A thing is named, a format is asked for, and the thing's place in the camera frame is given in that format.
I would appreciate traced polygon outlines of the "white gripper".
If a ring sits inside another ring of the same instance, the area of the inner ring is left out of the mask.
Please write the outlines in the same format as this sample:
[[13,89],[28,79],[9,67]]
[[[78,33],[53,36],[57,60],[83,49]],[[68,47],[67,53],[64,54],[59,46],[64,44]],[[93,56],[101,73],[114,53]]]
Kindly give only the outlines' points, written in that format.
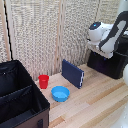
[[112,53],[104,53],[103,51],[100,51],[98,45],[93,44],[91,41],[88,41],[87,46],[90,50],[92,50],[93,52],[98,53],[99,55],[101,55],[105,58],[109,59],[109,58],[112,57]]

